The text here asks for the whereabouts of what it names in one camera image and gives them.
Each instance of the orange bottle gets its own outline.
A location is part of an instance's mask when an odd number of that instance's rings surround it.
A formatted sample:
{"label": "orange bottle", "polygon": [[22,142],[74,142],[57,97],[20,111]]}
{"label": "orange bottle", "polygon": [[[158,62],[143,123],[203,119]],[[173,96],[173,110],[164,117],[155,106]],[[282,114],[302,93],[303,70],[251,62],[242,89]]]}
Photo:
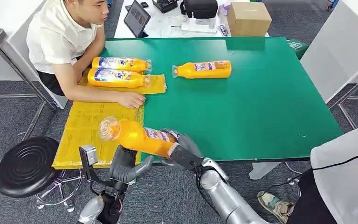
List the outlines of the orange bottle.
{"label": "orange bottle", "polygon": [[172,66],[172,76],[185,78],[227,78],[231,75],[229,61],[213,61],[202,63],[186,63]]}
{"label": "orange bottle", "polygon": [[149,84],[150,77],[134,71],[92,68],[87,74],[87,80],[95,86],[136,88]]}
{"label": "orange bottle", "polygon": [[150,72],[151,60],[141,60],[132,57],[95,57],[92,61],[93,68],[118,69],[126,71]]}
{"label": "orange bottle", "polygon": [[99,126],[102,140],[114,140],[125,148],[168,158],[168,150],[176,139],[169,133],[142,127],[137,121],[105,118]]}

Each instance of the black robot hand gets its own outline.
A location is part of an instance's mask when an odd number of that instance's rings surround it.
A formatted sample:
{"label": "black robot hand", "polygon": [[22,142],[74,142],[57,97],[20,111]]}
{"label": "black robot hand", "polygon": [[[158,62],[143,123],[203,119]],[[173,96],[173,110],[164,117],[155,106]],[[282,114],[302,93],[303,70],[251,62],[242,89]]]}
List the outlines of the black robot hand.
{"label": "black robot hand", "polygon": [[136,155],[136,151],[119,145],[110,165],[110,177],[123,183],[128,183],[149,170],[153,164],[153,156],[148,156],[145,161],[135,166]]}

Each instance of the gray carpet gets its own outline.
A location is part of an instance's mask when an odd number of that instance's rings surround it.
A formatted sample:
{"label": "gray carpet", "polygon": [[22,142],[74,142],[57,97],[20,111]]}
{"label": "gray carpet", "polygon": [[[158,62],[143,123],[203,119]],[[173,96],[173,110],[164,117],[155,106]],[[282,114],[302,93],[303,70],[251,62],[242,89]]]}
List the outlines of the gray carpet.
{"label": "gray carpet", "polygon": [[[110,10],[109,20],[105,24],[107,37],[114,36],[117,12],[120,11],[122,2],[122,0],[116,0]],[[285,36],[310,43],[328,16],[325,12],[328,2],[325,0],[266,0],[265,2],[273,18],[269,30],[271,36]],[[0,93],[2,94],[4,90],[11,93],[14,90],[16,92],[27,91],[22,82],[0,82]],[[22,138],[20,133],[26,130],[39,103],[40,100],[37,98],[0,99],[0,158],[10,147],[20,142]],[[346,106],[358,124],[358,101],[350,105],[346,104]],[[60,140],[70,107],[71,103],[64,110],[56,112],[45,108],[33,135],[45,135]],[[345,132],[349,131],[349,124],[339,110],[334,108],[332,113],[342,129]],[[289,164],[299,171],[310,168],[309,162],[290,162]],[[248,177],[251,171],[251,165],[248,163],[224,162],[221,166],[229,175],[231,185],[246,198],[249,204],[269,222],[278,223],[273,215],[267,213],[258,204],[255,196],[258,191],[272,184],[282,183],[294,174],[281,164],[261,180],[252,181]],[[101,177],[107,176],[107,170],[100,169],[98,174]],[[33,197],[13,199],[0,194],[0,224],[75,223],[81,208],[93,196],[87,187],[88,185],[83,183],[79,193],[75,195],[76,209],[72,213],[68,213],[64,206],[38,210]],[[271,192],[284,200],[294,201],[297,198],[296,186],[281,186],[272,189]],[[166,167],[152,167],[150,172],[138,178],[137,184],[130,187],[124,203],[124,223],[221,224],[222,221],[198,194],[194,177],[189,172]]]}

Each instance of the white polo shirt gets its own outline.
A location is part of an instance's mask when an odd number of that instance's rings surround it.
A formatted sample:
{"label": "white polo shirt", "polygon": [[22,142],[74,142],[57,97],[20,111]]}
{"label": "white polo shirt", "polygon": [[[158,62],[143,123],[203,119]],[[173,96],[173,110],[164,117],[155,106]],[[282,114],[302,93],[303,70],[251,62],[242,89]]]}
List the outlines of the white polo shirt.
{"label": "white polo shirt", "polygon": [[94,41],[100,26],[84,28],[73,20],[63,0],[47,0],[29,24],[29,59],[38,71],[54,74],[52,64],[74,64]]}
{"label": "white polo shirt", "polygon": [[[358,155],[358,129],[311,151],[313,168],[344,162]],[[324,203],[338,224],[358,224],[358,159],[314,171]]]}

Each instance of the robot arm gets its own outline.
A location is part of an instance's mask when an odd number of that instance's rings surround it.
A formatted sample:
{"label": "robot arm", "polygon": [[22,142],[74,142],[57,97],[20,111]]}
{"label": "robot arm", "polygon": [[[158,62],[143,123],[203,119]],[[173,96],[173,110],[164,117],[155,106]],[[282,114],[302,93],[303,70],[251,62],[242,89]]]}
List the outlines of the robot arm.
{"label": "robot arm", "polygon": [[[203,195],[204,189],[212,200],[212,207],[217,211],[226,224],[268,224],[263,220],[241,197],[241,195],[228,184],[228,176],[223,169],[210,158],[202,157],[195,143],[185,134],[171,130],[163,130],[172,134],[177,143],[170,148],[169,160],[162,160],[165,165],[174,168],[187,169],[196,174],[196,184]],[[127,184],[139,174],[147,171],[152,164],[152,157],[135,166],[136,151],[119,146],[116,150],[110,167],[110,181],[105,182],[92,171],[92,153],[87,154],[87,147],[80,147],[83,169],[89,182],[98,182],[106,186],[101,194],[86,205],[81,212],[79,223],[93,223],[98,217],[103,224],[119,223],[122,200],[124,199]],[[103,218],[104,211],[110,211]]]}
{"label": "robot arm", "polygon": [[203,188],[212,204],[226,224],[268,224],[262,219],[242,196],[228,184],[228,176],[210,158],[202,157],[194,142],[186,135],[176,136],[169,150],[170,159],[196,174],[197,187]]}

